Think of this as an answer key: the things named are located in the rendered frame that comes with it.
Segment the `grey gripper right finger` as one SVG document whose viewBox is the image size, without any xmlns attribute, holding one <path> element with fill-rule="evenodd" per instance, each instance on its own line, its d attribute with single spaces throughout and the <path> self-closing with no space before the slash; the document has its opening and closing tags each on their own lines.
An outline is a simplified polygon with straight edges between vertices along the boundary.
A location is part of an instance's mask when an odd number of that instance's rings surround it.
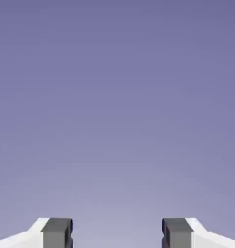
<svg viewBox="0 0 235 248">
<path fill-rule="evenodd" d="M 195 217 L 162 219 L 161 248 L 235 248 L 235 240 L 209 232 Z"/>
</svg>

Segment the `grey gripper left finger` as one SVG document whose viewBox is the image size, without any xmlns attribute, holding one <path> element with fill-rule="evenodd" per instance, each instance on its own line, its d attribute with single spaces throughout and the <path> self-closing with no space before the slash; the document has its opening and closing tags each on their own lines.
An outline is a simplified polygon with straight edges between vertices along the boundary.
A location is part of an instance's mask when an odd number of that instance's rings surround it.
<svg viewBox="0 0 235 248">
<path fill-rule="evenodd" d="M 0 248 L 73 248 L 73 220 L 40 217 L 25 232 L 0 240 Z"/>
</svg>

